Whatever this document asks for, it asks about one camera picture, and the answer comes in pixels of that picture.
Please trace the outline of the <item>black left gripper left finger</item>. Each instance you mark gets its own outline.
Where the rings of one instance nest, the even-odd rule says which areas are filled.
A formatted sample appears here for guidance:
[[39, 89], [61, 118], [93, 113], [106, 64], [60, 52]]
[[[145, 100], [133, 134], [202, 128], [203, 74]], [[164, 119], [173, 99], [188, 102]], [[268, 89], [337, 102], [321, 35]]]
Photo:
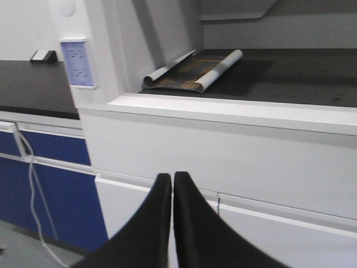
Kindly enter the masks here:
[[73, 267], [168, 267], [171, 194], [170, 174], [158, 174], [130, 220]]

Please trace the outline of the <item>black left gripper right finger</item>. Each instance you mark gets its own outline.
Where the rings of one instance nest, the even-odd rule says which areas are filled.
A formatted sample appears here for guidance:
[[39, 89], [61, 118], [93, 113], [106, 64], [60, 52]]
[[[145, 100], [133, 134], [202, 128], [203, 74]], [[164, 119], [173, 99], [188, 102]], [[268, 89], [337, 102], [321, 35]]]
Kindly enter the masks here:
[[173, 227], [179, 267], [285, 267], [222, 220], [186, 171], [174, 176]]

